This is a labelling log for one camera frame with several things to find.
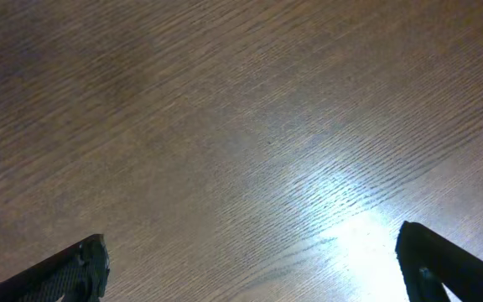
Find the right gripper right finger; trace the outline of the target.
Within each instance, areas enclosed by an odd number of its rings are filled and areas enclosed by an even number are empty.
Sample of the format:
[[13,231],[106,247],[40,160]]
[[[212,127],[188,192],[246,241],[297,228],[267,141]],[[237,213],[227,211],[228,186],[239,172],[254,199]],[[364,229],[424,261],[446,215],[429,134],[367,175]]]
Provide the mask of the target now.
[[483,301],[483,261],[424,225],[405,221],[395,252],[412,302]]

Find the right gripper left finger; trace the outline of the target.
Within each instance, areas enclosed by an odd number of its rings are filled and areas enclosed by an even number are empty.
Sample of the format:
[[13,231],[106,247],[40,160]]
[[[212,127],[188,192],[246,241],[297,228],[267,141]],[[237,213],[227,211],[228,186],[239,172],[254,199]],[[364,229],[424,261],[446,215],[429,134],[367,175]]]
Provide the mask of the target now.
[[0,283],[0,302],[98,302],[110,273],[104,236],[93,234]]

